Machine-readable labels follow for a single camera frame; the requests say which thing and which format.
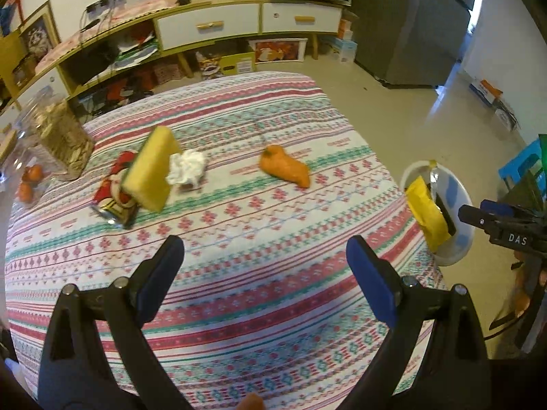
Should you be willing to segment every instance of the screw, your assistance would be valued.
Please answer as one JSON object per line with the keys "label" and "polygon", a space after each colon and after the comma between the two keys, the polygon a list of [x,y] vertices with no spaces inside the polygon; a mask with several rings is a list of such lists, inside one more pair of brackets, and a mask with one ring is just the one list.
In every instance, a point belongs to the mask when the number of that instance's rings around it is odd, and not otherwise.
{"label": "screw", "polygon": [[403,284],[406,286],[416,286],[418,284],[418,279],[414,276],[403,276]]}
{"label": "screw", "polygon": [[456,290],[456,293],[461,296],[465,296],[467,294],[467,288],[462,284],[454,285],[454,290]]}
{"label": "screw", "polygon": [[75,284],[66,284],[61,290],[64,295],[70,295],[76,289]]}
{"label": "screw", "polygon": [[121,278],[118,278],[114,281],[114,286],[116,288],[123,288],[125,286],[128,286],[129,279],[125,276],[122,276]]}

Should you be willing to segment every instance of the cabinet leg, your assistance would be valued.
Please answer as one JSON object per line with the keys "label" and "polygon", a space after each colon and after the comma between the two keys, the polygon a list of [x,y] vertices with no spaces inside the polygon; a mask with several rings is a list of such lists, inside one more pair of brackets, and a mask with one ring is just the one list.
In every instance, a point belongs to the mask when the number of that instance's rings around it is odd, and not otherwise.
{"label": "cabinet leg", "polygon": [[311,34],[311,45],[313,47],[311,57],[314,60],[317,60],[319,58],[319,43],[317,41],[317,34]]}
{"label": "cabinet leg", "polygon": [[194,76],[194,73],[193,73],[190,65],[188,64],[188,61],[186,60],[186,57],[184,57],[184,52],[179,52],[177,54],[177,58],[178,58],[178,62],[182,66],[182,70],[184,71],[186,76],[191,79]]}

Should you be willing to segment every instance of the beige floor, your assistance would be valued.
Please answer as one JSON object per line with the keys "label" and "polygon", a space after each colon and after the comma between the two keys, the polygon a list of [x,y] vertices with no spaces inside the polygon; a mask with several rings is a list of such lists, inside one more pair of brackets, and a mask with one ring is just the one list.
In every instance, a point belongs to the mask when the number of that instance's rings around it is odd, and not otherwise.
{"label": "beige floor", "polygon": [[[475,204],[497,197],[497,170],[522,146],[456,73],[438,95],[434,90],[385,89],[357,65],[338,64],[326,56],[306,57],[302,63],[263,64],[259,70],[301,72],[315,79],[396,181],[410,163],[436,159],[461,179]],[[159,90],[197,80],[173,81]],[[512,287],[513,261],[512,252],[489,244],[478,232],[469,254],[442,269],[448,286],[462,283],[469,288],[486,333]],[[490,353],[495,345],[496,339],[489,342]]]}

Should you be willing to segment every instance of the striped tablecloth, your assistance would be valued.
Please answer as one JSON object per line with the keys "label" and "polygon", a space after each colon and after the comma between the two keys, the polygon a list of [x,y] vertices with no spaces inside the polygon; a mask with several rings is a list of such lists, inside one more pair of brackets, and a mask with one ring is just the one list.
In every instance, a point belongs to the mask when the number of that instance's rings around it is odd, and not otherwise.
{"label": "striped tablecloth", "polygon": [[[118,155],[138,150],[159,124],[207,153],[206,180],[200,190],[172,192],[160,214],[140,211],[132,230],[114,228],[89,201]],[[83,175],[55,182],[36,208],[14,209],[10,220],[7,307],[34,393],[61,287],[91,289],[130,275],[169,234],[182,237],[187,255],[143,331],[196,409],[234,407],[250,391],[270,409],[332,408],[344,398],[387,331],[346,263],[350,236],[361,234],[400,273],[441,283],[388,170],[304,75],[197,83],[86,128],[97,144]],[[308,190],[258,169],[263,140],[308,164]],[[108,328],[98,327],[115,377],[133,390]],[[430,330],[424,327],[399,389],[416,374]]]}

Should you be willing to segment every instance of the pink cloth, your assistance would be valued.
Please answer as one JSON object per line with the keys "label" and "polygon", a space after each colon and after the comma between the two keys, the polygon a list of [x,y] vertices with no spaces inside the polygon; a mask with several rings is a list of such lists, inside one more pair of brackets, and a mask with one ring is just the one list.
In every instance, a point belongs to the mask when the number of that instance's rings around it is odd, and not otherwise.
{"label": "pink cloth", "polygon": [[70,38],[59,43],[49,51],[36,66],[36,74],[41,73],[65,54],[68,54],[71,50],[79,47],[80,43],[92,39],[101,32],[105,32],[122,23],[127,23],[127,21],[134,20],[153,12],[174,8],[176,5],[177,0],[146,0],[141,3],[136,3],[135,5],[126,5],[124,8],[115,8],[111,20],[106,19],[85,32],[76,32]]}

